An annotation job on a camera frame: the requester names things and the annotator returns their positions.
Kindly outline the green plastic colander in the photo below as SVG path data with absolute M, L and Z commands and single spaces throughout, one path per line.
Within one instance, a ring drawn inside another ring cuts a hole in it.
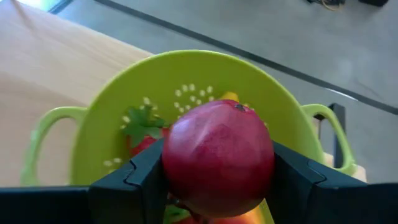
M 80 130 L 70 168 L 72 184 L 90 184 L 127 159 L 128 139 L 121 132 L 122 116 L 130 106 L 152 105 L 168 122 L 188 110 L 220 98 L 226 92 L 253 106 L 267 123 L 273 140 L 311 159 L 324 162 L 313 116 L 325 116 L 344 138 L 333 109 L 301 105 L 294 96 L 260 68 L 229 55 L 204 50 L 178 50 L 135 63 L 112 80 L 88 108 L 62 107 L 49 111 L 32 133 L 22 185 L 37 185 L 40 145 L 59 119 L 78 121 Z

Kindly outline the red strawberry with leaves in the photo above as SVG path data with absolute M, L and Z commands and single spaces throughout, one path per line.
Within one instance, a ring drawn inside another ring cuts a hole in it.
M 125 116 L 127 123 L 121 127 L 121 130 L 125 135 L 130 157 L 138 155 L 151 144 L 169 134 L 170 125 L 152 111 L 153 106 L 151 105 L 139 108 L 131 107 Z

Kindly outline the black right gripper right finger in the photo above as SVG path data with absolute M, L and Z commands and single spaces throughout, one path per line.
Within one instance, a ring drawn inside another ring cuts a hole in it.
M 398 183 L 367 184 L 274 143 L 275 224 L 398 224 Z

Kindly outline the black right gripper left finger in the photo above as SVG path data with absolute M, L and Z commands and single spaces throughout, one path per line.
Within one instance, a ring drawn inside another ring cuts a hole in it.
M 91 185 L 0 188 L 0 224 L 162 224 L 163 143 Z

